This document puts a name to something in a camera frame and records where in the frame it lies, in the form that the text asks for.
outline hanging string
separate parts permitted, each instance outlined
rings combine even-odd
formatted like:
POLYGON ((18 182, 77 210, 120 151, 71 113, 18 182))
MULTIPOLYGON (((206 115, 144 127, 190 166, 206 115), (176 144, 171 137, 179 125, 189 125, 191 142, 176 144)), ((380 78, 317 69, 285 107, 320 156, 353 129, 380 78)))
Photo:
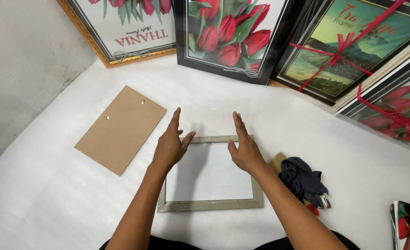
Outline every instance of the hanging string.
POLYGON ((251 77, 251 78, 257 78, 259 75, 259 71, 257 69, 242 69, 238 67, 225 67, 224 71, 230 71, 230 72, 244 72, 245 75, 251 77))
POLYGON ((125 51, 116 51, 113 54, 114 60, 117 62, 122 62, 125 58, 133 57, 133 56, 149 56, 149 50, 142 50, 139 52, 125 52, 125 51))

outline orange object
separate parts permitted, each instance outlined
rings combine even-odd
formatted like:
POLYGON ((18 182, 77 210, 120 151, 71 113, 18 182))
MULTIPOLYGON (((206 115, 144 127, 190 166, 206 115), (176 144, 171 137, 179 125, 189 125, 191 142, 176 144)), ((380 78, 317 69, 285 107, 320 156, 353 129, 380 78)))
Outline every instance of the orange object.
POLYGON ((316 216, 319 217, 319 210, 317 209, 317 207, 316 207, 315 205, 313 205, 313 204, 310 203, 310 204, 307 206, 307 208, 308 208, 308 210, 310 210, 314 215, 316 215, 316 216))

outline red ribbon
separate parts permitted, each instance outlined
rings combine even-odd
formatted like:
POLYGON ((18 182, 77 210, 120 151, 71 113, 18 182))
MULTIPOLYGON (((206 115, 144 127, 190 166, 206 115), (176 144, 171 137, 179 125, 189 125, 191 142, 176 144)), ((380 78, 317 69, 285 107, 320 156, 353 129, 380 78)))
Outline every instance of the red ribbon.
POLYGON ((399 128, 402 126, 406 127, 406 133, 410 133, 410 119, 405 118, 401 113, 394 113, 394 114, 389 114, 386 111, 383 111, 382 109, 376 107, 375 105, 371 104, 370 102, 366 101, 364 98, 362 98, 361 96, 361 87, 362 87, 362 83, 359 84, 359 88, 358 88, 358 94, 357 94, 357 98, 360 102, 364 103, 365 105, 369 106, 370 108, 372 108, 375 111, 378 111, 379 113, 381 113, 382 115, 384 115, 387 118, 390 118, 391 120, 393 120, 395 123, 393 123, 390 128, 381 131, 382 133, 386 134, 388 131, 395 129, 395 128, 399 128))
POLYGON ((347 62, 349 65, 352 65, 353 67, 355 67, 356 69, 363 71, 365 74, 371 76, 372 73, 370 71, 367 71, 365 69, 362 69, 356 65, 353 65, 351 62, 347 61, 345 58, 341 57, 341 53, 344 52, 344 50, 346 50, 346 48, 348 48, 350 45, 352 45, 353 43, 355 43, 356 41, 359 40, 359 38, 365 36, 366 34, 368 34, 373 28, 375 28, 375 26, 377 26, 378 24, 380 24, 380 22, 382 22, 382 20, 384 20, 387 16, 389 16, 390 14, 392 14, 398 7, 400 7, 405 1, 407 0, 398 0, 395 4, 393 4, 390 8, 388 8, 386 11, 384 11, 384 13, 382 13, 382 15, 380 15, 378 18, 376 18, 373 22, 370 23, 370 25, 363 31, 361 32, 355 39, 353 39, 353 37, 355 36, 355 33, 349 33, 346 37, 346 39, 344 40, 344 36, 342 34, 338 34, 338 53, 337 54, 331 54, 331 53, 327 53, 324 51, 320 51, 320 50, 316 50, 316 49, 311 49, 311 48, 306 48, 297 44, 293 44, 290 43, 291 46, 297 47, 297 48, 301 48, 301 49, 305 49, 305 50, 309 50, 309 51, 313 51, 316 53, 320 53, 320 54, 326 54, 329 56, 332 56, 332 59, 330 59, 324 66, 322 66, 322 68, 319 69, 318 72, 316 72, 316 74, 314 74, 312 77, 310 77, 310 79, 308 79, 308 81, 306 83, 304 83, 297 91, 301 91, 303 88, 305 88, 305 86, 310 83, 310 81, 315 78, 323 69, 325 69, 325 67, 327 67, 329 64, 330 66, 337 66, 338 63, 338 59, 341 59, 345 62, 347 62))

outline hand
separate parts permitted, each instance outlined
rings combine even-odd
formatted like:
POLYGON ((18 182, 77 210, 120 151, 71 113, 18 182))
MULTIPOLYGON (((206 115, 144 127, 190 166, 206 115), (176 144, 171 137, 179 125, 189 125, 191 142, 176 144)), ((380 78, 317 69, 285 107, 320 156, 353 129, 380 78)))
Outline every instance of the hand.
POLYGON ((228 140, 228 151, 230 151, 233 162, 242 170, 253 175, 258 170, 267 169, 270 167, 265 162, 259 151, 256 142, 248 135, 245 123, 242 122, 241 114, 233 113, 234 125, 236 133, 239 137, 239 149, 236 148, 234 141, 228 140))
POLYGON ((157 168, 157 171, 162 171, 166 175, 171 168, 182 159, 186 153, 191 140, 196 135, 196 132, 189 132, 183 141, 180 141, 179 135, 183 130, 179 129, 180 108, 174 112, 173 118, 168 125, 166 131, 159 137, 159 141, 152 158, 152 167, 157 168))

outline black pants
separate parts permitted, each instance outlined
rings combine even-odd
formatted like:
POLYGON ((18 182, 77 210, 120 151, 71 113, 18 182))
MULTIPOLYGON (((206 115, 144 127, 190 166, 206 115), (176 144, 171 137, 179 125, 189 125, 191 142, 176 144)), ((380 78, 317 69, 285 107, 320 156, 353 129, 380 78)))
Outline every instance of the black pants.
MULTIPOLYGON (((349 250, 360 250, 353 242, 351 242, 349 239, 346 237, 342 236, 340 233, 337 233, 335 231, 332 231, 338 239, 341 240, 341 242, 349 249, 349 250)), ((108 242, 105 242, 103 246, 99 250, 105 250, 106 246, 108 245, 108 242)), ((165 250, 165 249, 181 249, 181 250, 201 250, 200 248, 191 246, 189 244, 186 244, 184 242, 180 241, 169 241, 169 240, 164 240, 161 238, 157 238, 154 236, 149 237, 149 244, 148 244, 148 250, 165 250)), ((270 243, 264 244, 255 250, 293 250, 293 246, 291 246, 291 243, 288 239, 288 237, 282 238, 280 240, 275 240, 270 243)))

